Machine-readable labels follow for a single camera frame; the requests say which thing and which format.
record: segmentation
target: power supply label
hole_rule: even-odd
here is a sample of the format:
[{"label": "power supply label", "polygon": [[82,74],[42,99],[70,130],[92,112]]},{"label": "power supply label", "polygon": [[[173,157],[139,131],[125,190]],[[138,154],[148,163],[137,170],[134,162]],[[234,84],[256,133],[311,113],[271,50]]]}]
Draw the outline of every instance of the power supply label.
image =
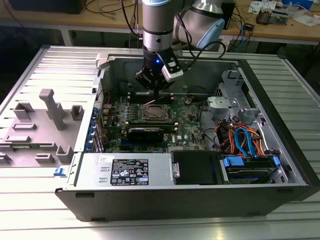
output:
[{"label": "power supply label", "polygon": [[112,186],[149,185],[148,159],[113,159]]}]

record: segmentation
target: dark floor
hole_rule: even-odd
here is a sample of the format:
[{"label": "dark floor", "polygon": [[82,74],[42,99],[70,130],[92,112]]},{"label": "dark floor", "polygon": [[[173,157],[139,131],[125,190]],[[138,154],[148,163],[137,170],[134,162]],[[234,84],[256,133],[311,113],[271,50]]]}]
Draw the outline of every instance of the dark floor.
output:
[{"label": "dark floor", "polygon": [[[129,45],[129,34],[76,32],[73,34],[76,46],[123,48]],[[0,27],[0,102],[14,86],[20,75],[31,62],[40,45],[62,45],[59,33],[54,30],[32,30],[32,36],[21,28]],[[251,42],[248,47],[240,49],[241,53],[282,54],[286,56],[295,68],[303,74],[306,67],[315,63],[308,73],[304,74],[307,82],[320,94],[320,51],[311,58],[312,48],[307,45],[279,44],[266,42]]]}]

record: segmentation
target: aluminum profile table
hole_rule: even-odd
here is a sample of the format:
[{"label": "aluminum profile table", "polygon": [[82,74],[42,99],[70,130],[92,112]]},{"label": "aluminum profile table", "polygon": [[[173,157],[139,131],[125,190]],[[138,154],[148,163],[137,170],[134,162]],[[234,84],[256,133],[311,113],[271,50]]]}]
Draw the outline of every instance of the aluminum profile table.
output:
[{"label": "aluminum profile table", "polygon": [[[15,118],[12,106],[36,100],[42,87],[52,88],[68,109],[85,101],[97,75],[99,53],[141,54],[140,50],[51,46],[40,49],[0,106],[0,138]],[[204,52],[202,57],[217,57]],[[245,59],[320,177],[320,98],[293,66],[276,55],[227,53]],[[320,193],[302,202],[285,204],[267,216],[81,222],[54,195],[65,178],[55,167],[0,168],[0,237],[10,239],[319,239]]]}]

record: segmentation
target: circuit board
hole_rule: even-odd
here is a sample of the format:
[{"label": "circuit board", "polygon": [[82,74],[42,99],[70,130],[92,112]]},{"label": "circuit board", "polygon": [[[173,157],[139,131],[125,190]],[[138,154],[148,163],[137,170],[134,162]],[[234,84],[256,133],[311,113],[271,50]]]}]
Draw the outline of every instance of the circuit board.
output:
[{"label": "circuit board", "polygon": [[[169,153],[173,150],[205,150],[206,144],[198,122],[197,103],[185,105],[186,98],[176,96],[171,104],[149,104],[145,107],[143,104],[130,104],[126,98],[120,97],[104,118],[104,128],[107,130],[105,152]],[[150,128],[164,129],[163,141],[128,142],[124,132],[128,129],[129,122],[137,124],[136,127],[139,127],[140,122],[153,122],[149,125]]]}]

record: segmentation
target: motherboard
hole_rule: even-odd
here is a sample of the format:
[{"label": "motherboard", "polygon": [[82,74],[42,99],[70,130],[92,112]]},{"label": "motherboard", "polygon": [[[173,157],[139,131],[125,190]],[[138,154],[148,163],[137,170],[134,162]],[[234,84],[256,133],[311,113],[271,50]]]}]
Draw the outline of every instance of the motherboard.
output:
[{"label": "motherboard", "polygon": [[119,97],[103,107],[106,153],[206,149],[197,102],[188,102],[187,96],[175,96],[169,104],[131,102]]}]

